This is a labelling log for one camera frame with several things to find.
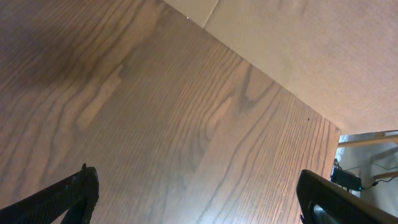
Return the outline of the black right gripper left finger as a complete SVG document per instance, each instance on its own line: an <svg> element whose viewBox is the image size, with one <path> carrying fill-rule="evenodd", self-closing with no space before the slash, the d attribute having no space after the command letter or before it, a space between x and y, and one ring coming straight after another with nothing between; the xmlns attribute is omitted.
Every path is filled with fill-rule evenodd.
<svg viewBox="0 0 398 224"><path fill-rule="evenodd" d="M99 180L94 167L85 164L79 172L1 209L1 223L89 224L99 199Z"/></svg>

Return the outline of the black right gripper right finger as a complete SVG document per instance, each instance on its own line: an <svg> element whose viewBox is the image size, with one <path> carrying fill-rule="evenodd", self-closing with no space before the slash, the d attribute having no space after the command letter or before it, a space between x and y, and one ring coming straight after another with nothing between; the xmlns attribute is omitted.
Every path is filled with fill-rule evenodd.
<svg viewBox="0 0 398 224"><path fill-rule="evenodd" d="M300 173L296 193L303 224L397 223L397 217L362 201L307 169Z"/></svg>

